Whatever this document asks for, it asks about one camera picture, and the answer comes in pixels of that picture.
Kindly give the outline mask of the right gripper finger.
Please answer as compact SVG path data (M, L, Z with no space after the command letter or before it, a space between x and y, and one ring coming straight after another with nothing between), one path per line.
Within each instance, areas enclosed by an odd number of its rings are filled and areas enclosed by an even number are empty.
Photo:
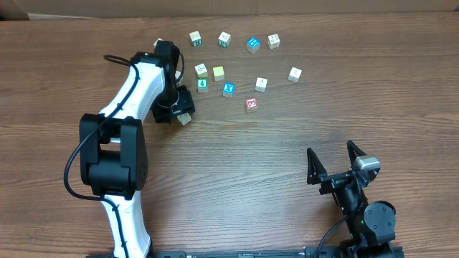
M307 149L308 175L307 184L319 184L328 173L312 148Z
M348 140L346 145L351 166L354 166L356 159L360 156L365 156L366 153L362 151L352 140Z

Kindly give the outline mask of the plain wooden block front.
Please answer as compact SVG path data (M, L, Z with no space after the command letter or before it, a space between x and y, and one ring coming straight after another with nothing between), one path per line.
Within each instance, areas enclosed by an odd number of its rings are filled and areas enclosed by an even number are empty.
M178 115L176 118L183 126L191 122L191 115L189 113L183 113Z

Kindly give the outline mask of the blue X block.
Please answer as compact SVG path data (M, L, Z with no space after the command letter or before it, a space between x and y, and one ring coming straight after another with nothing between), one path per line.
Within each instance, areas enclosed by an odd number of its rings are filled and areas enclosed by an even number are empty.
M226 82L222 88L222 95L224 97L233 97L234 92L235 92L235 85L230 82Z

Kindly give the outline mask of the wooden letter A block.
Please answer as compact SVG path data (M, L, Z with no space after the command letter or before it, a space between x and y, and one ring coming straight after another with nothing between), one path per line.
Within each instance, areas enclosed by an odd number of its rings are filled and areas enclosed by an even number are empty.
M255 91L265 92L267 89L268 80L262 77L258 77L255 83Z

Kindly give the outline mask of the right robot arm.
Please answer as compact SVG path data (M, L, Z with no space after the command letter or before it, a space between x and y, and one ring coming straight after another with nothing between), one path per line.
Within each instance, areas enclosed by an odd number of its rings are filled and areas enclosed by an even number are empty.
M381 169L376 156L362 151L352 140L347 143L350 167L347 171L329 175L312 148L307 150L307 184L320 186L321 195L331 194L343 218L322 237L317 247L306 247L306 257L397 258L403 257L402 247L394 247L396 209L387 201L369 203L364 188ZM324 244L342 224L349 229L350 238L337 247Z

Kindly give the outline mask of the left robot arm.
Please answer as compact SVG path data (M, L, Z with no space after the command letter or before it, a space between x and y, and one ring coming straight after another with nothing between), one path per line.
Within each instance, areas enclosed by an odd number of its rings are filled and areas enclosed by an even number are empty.
M137 52L130 59L106 55L130 72L114 99L98 114L80 120L80 143L73 157L80 159L82 182L90 199L104 206L114 240L111 257L154 257L146 231L141 190L148 175L143 122L149 114L156 123L177 119L182 125L195 111L190 91L179 82L184 58L170 41L159 41L154 51Z

